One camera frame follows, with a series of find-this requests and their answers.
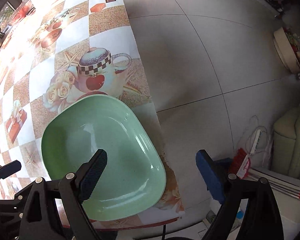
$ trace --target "white ribbon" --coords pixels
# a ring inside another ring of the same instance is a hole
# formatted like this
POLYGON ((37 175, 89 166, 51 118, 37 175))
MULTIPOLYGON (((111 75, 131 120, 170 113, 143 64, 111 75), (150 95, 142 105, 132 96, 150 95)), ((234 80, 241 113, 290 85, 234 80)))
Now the white ribbon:
POLYGON ((12 109, 11 117, 10 117, 11 124, 8 128, 8 133, 11 131, 12 126, 16 122, 20 125, 20 128, 22 127, 22 125, 23 125, 23 122, 21 120, 22 112, 23 112, 23 109, 21 107, 20 101, 19 101, 19 99, 17 99, 16 101, 13 102, 13 109, 12 109))

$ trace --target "table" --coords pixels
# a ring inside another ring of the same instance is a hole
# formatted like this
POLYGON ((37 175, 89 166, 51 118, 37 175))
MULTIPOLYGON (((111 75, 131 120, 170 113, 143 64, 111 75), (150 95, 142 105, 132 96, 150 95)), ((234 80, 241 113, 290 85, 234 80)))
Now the table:
MULTIPOLYGON (((78 99, 100 93, 119 98, 136 114, 162 159, 167 184, 148 210, 93 226, 128 229, 177 220, 184 208, 165 161, 159 121, 123 0, 57 0, 50 10, 36 11, 11 29, 0 48, 0 165, 19 160, 22 169, 0 181, 0 199, 13 199, 37 177, 50 180, 41 154, 45 127, 78 99), (96 50, 105 54, 87 57, 96 50)), ((63 225, 68 225, 61 201, 57 206, 63 225)))

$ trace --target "green sofa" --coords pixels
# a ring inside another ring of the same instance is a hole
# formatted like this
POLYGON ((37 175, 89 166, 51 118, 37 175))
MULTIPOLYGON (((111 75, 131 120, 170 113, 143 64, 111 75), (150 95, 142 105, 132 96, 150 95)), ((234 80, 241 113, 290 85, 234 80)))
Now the green sofa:
POLYGON ((289 110, 274 124, 271 170, 293 178, 300 176, 300 107, 289 110))

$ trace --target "printed red apple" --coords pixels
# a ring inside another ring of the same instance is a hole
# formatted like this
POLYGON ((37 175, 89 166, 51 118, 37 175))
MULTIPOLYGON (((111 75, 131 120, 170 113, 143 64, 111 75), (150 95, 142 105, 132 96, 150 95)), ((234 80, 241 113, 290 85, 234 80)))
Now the printed red apple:
POLYGON ((87 78, 86 80, 86 86, 89 90, 98 90, 103 86, 103 83, 105 82, 105 76, 104 75, 96 75, 94 77, 87 78))

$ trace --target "teapot spout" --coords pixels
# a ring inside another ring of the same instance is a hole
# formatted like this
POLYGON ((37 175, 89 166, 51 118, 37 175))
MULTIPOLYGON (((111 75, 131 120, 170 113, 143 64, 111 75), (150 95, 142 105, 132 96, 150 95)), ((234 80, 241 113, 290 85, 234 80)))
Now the teapot spout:
POLYGON ((76 80, 78 80, 78 72, 77 72, 77 67, 76 66, 69 66, 69 67, 67 67, 66 71, 69 71, 70 73, 72 73, 74 78, 76 80))

